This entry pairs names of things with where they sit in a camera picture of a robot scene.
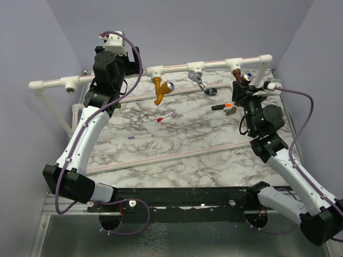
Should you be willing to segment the brown water faucet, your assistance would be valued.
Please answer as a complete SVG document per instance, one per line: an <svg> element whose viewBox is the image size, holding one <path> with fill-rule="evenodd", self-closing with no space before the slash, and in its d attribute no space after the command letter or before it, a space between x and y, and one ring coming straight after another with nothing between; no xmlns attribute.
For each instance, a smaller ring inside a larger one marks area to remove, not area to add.
<svg viewBox="0 0 343 257"><path fill-rule="evenodd" d="M233 70L232 75L234 76L235 80L243 86L248 86L254 79L252 73L242 73L240 69Z"/></svg>

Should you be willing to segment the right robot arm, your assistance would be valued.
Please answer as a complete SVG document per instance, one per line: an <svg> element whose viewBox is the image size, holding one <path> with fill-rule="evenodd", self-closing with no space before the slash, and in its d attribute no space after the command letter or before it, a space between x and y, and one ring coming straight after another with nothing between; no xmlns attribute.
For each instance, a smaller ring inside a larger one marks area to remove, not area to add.
<svg viewBox="0 0 343 257"><path fill-rule="evenodd" d="M251 209L269 207L298 225L303 235L320 246L342 231L342 200L326 190L299 163L277 131L285 124L282 110L276 105L262 106L279 83L266 81L262 88L233 82L232 101L243 108L245 134L252 138L256 156L273 168L300 198L292 199L265 182L248 188L246 203Z"/></svg>

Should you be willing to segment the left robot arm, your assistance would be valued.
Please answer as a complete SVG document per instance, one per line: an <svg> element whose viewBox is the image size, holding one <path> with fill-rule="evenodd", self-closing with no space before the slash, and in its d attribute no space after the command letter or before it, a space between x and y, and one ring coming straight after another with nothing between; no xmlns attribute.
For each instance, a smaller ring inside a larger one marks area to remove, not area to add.
<svg viewBox="0 0 343 257"><path fill-rule="evenodd" d="M104 210L113 211L118 206L116 189L95 182L85 173L98 136L117 107L110 103L120 98L125 76L139 72L139 62L103 47L95 51L95 77L85 96L79 124L64 153L54 165L46 165L42 174L53 194L80 203L99 201Z"/></svg>

